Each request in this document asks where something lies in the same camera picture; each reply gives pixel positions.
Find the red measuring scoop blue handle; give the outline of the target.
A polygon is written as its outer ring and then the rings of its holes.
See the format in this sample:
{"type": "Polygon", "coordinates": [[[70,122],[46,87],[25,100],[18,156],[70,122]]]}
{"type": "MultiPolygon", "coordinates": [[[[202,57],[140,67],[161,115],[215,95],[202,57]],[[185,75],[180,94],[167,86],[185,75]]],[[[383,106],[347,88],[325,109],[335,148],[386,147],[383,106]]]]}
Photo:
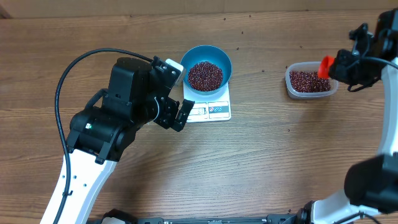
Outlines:
{"type": "Polygon", "coordinates": [[[335,61],[335,58],[332,56],[329,56],[329,55],[325,56],[322,59],[320,66],[318,68],[318,78],[329,79],[329,77],[330,77],[329,70],[330,70],[330,67],[333,65],[334,61],[335,61]]]}

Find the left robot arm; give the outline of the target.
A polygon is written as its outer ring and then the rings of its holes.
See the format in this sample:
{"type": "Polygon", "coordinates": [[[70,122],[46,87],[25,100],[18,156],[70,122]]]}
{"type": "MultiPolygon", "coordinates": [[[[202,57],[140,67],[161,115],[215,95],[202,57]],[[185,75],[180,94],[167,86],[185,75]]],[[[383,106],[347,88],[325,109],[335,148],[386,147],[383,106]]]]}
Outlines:
{"type": "Polygon", "coordinates": [[[184,128],[194,103],[169,97],[184,76],[185,68],[171,59],[117,59],[108,87],[70,121],[67,153],[42,223],[86,222],[102,186],[143,125],[153,121],[177,132],[184,128]]]}

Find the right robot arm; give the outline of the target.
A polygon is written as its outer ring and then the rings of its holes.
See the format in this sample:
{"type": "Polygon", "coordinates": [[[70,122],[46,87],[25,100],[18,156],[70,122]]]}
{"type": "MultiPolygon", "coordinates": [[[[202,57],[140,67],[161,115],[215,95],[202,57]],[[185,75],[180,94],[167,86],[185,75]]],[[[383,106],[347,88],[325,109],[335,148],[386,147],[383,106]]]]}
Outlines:
{"type": "Polygon", "coordinates": [[[318,76],[331,78],[357,92],[381,81],[384,86],[382,134],[375,157],[350,167],[343,189],[310,201],[286,223],[354,223],[397,211],[397,9],[383,12],[376,30],[366,23],[349,32],[351,50],[320,62],[318,76]]]}

